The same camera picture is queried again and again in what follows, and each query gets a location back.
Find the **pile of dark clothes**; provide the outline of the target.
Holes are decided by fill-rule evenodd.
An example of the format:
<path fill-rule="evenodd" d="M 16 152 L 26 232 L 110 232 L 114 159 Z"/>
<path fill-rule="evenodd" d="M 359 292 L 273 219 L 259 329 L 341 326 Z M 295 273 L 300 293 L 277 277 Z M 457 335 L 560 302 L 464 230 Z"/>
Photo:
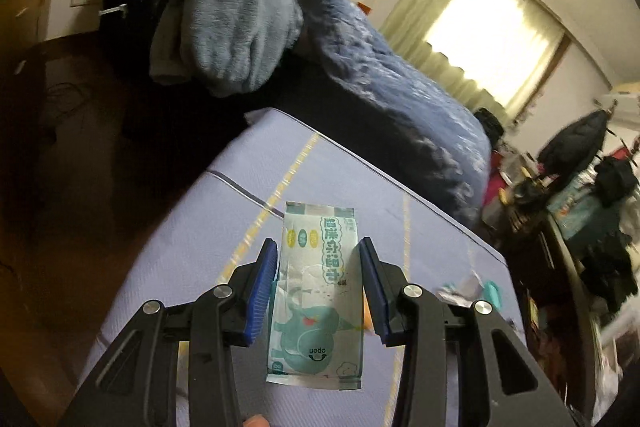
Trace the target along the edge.
<path fill-rule="evenodd" d="M 606 303 L 615 314 L 627 297 L 638 293 L 627 247 L 631 236 L 620 229 L 622 207 L 638 185 L 629 159 L 605 157 L 596 166 L 593 194 L 603 211 L 591 220 L 587 231 L 592 235 L 582 251 L 582 280 L 594 297 Z"/>

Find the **white paper trash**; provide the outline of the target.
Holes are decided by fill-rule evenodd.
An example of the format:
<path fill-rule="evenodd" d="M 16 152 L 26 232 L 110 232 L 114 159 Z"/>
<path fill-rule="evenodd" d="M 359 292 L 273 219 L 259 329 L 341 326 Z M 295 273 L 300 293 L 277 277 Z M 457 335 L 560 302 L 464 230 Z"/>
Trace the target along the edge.
<path fill-rule="evenodd" d="M 444 303 L 465 308 L 482 298 L 483 293 L 484 285 L 476 272 L 472 272 L 457 284 L 448 283 L 435 291 L 436 297 Z"/>

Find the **light blue checked tablecloth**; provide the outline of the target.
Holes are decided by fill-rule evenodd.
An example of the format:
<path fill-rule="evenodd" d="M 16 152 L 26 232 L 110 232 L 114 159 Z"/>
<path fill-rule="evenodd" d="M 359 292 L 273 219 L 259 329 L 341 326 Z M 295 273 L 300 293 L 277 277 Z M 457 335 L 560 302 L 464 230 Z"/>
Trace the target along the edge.
<path fill-rule="evenodd" d="M 265 239 L 278 249 L 317 251 L 304 281 L 323 282 L 322 246 L 333 215 L 352 218 L 356 243 L 370 237 L 382 261 L 434 295 L 477 277 L 495 286 L 499 312 L 525 341 L 523 319 L 503 257 L 471 230 L 344 146 L 275 109 L 253 121 L 206 168 L 146 240 L 101 325 L 80 382 L 142 303 L 195 300 L 252 262 Z M 287 211 L 304 231 L 284 231 Z M 390 426 L 402 352 L 363 333 L 361 390 L 319 390 L 266 382 L 268 317 L 248 349 L 233 349 L 242 417 L 262 414 L 271 426 Z"/>

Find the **dark wooden sideboard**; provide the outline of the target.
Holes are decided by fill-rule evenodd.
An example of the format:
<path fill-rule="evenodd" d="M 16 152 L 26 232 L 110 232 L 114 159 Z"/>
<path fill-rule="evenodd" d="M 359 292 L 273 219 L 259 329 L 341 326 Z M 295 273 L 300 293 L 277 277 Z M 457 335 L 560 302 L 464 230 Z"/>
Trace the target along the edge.
<path fill-rule="evenodd" d="M 593 419 L 600 355 L 588 294 L 548 213 L 510 211 L 499 251 L 523 317 L 526 345 L 565 404 Z"/>

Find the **teal round plastic lid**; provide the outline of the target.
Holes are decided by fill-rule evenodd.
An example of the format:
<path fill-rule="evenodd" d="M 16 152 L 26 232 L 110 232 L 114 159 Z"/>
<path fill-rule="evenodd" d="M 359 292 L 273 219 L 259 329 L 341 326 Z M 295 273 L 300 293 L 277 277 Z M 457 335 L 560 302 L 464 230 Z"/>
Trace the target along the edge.
<path fill-rule="evenodd" d="M 494 281 L 483 283 L 483 299 L 491 304 L 497 311 L 502 308 L 500 287 Z"/>

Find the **teal cartoon bag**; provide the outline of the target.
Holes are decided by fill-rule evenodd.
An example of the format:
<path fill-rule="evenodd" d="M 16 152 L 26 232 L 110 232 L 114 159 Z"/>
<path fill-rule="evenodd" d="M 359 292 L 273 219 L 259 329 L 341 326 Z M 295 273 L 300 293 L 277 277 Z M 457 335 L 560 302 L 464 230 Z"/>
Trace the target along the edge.
<path fill-rule="evenodd" d="M 592 189 L 592 182 L 575 176 L 567 187 L 550 198 L 547 210 L 563 239 L 572 239 L 603 209 Z"/>

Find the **light blue fleece blanket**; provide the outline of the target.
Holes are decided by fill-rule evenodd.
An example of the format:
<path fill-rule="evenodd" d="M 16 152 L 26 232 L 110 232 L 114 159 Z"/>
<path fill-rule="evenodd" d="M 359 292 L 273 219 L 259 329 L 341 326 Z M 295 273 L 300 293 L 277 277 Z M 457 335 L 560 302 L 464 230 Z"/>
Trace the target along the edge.
<path fill-rule="evenodd" d="M 184 64 L 219 96 L 253 92 L 303 27 L 296 0 L 184 0 Z"/>

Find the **green wet wipes packet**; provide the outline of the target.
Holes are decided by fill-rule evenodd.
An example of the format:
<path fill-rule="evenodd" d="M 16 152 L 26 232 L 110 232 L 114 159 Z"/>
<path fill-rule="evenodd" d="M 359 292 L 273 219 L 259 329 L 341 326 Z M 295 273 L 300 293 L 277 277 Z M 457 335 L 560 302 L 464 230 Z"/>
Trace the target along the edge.
<path fill-rule="evenodd" d="M 288 202 L 269 317 L 267 381 L 361 387 L 363 288 L 355 210 Z"/>

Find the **dark blue patterned duvet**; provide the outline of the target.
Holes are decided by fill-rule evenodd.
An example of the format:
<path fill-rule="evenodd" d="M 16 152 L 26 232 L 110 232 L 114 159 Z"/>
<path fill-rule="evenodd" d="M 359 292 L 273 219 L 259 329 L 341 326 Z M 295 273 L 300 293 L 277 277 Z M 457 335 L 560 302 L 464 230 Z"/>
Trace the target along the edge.
<path fill-rule="evenodd" d="M 462 225 L 475 225 L 490 154 L 478 119 L 397 55 L 350 0 L 299 1 L 332 87 L 381 144 L 372 162 Z"/>

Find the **green sheer window curtain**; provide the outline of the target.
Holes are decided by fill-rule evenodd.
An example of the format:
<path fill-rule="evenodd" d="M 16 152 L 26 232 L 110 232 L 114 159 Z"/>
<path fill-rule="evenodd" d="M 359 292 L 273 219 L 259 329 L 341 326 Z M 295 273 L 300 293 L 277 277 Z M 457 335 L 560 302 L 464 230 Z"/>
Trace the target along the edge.
<path fill-rule="evenodd" d="M 535 0 L 399 0 L 381 31 L 419 72 L 501 124 L 521 114 L 565 36 Z"/>

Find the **black coat on rack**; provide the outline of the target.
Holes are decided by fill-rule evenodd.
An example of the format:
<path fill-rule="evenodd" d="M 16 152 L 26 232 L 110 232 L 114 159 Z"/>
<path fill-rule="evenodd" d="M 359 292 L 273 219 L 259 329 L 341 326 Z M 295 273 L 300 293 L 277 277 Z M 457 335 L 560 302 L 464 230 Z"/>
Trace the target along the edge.
<path fill-rule="evenodd" d="M 553 176 L 548 189 L 559 192 L 596 157 L 608 129 L 608 112 L 598 109 L 572 122 L 539 152 L 541 176 Z"/>

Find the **black suitcase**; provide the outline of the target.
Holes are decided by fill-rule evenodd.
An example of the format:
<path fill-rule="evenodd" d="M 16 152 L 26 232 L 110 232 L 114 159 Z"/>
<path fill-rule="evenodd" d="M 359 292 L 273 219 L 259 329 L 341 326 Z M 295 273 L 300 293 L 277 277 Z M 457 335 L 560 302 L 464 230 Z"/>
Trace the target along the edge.
<path fill-rule="evenodd" d="M 503 138 L 504 128 L 498 118 L 485 107 L 479 108 L 474 112 L 474 117 L 480 122 L 491 150 L 497 150 L 498 145 Z"/>

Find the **white wall air conditioner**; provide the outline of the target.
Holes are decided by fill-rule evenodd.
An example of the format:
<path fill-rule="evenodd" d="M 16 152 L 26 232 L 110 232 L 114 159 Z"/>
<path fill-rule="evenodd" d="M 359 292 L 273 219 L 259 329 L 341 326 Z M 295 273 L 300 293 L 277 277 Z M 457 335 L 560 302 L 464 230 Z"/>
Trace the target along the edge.
<path fill-rule="evenodd" d="M 608 93 L 597 97 L 597 103 L 611 109 L 616 121 L 638 126 L 640 122 L 640 82 L 627 82 L 614 86 Z"/>

